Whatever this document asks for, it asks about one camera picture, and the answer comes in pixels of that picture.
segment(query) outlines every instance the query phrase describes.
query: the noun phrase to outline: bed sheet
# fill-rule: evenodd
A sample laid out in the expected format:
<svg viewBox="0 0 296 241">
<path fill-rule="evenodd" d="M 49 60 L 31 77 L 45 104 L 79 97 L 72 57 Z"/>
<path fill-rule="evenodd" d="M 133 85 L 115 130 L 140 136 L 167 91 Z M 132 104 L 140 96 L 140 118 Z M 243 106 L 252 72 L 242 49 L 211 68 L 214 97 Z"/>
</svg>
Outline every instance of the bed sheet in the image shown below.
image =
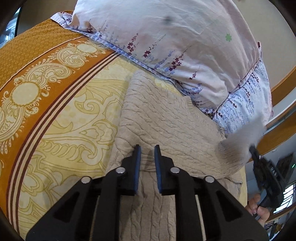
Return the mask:
<svg viewBox="0 0 296 241">
<path fill-rule="evenodd" d="M 0 54 L 0 207 L 25 238 L 82 176 L 105 174 L 129 80 L 141 67 L 52 20 Z"/>
</svg>

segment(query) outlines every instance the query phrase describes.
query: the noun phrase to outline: silver screw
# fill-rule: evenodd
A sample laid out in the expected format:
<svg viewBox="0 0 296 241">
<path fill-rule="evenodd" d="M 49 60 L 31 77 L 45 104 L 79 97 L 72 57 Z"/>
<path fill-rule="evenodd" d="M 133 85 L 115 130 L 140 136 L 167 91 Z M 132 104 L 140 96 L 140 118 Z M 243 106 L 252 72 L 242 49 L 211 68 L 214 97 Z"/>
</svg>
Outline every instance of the silver screw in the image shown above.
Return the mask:
<svg viewBox="0 0 296 241">
<path fill-rule="evenodd" d="M 180 169 L 177 168 L 177 167 L 172 167 L 172 168 L 170 169 L 170 171 L 171 171 L 171 173 L 179 173 L 179 172 L 180 172 Z"/>
<path fill-rule="evenodd" d="M 208 183 L 213 183 L 215 181 L 215 178 L 213 178 L 212 176 L 206 176 L 205 181 Z"/>
<path fill-rule="evenodd" d="M 91 178 L 90 177 L 83 177 L 83 178 L 81 178 L 81 182 L 82 183 L 89 183 L 91 181 Z"/>
<path fill-rule="evenodd" d="M 126 169 L 124 167 L 118 167 L 116 168 L 116 172 L 119 174 L 125 173 Z"/>
</svg>

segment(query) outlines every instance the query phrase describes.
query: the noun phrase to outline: cable knit pattern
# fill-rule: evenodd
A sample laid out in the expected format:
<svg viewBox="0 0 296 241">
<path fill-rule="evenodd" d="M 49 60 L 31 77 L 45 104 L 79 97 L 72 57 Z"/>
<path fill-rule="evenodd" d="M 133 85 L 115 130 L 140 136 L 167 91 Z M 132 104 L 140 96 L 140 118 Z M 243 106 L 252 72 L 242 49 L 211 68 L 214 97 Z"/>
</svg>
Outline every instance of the cable knit pattern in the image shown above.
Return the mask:
<svg viewBox="0 0 296 241">
<path fill-rule="evenodd" d="M 154 146 L 190 175 L 214 176 L 236 198 L 242 183 L 239 169 L 248 161 L 249 146 L 264 128 L 259 120 L 225 139 L 218 125 L 194 107 L 188 96 L 160 89 L 143 71 L 136 72 L 126 93 L 118 133 L 107 172 L 120 166 L 133 147 L 142 148 L 138 194 L 122 197 L 121 240 L 175 240 L 173 196 L 158 192 Z"/>
</svg>

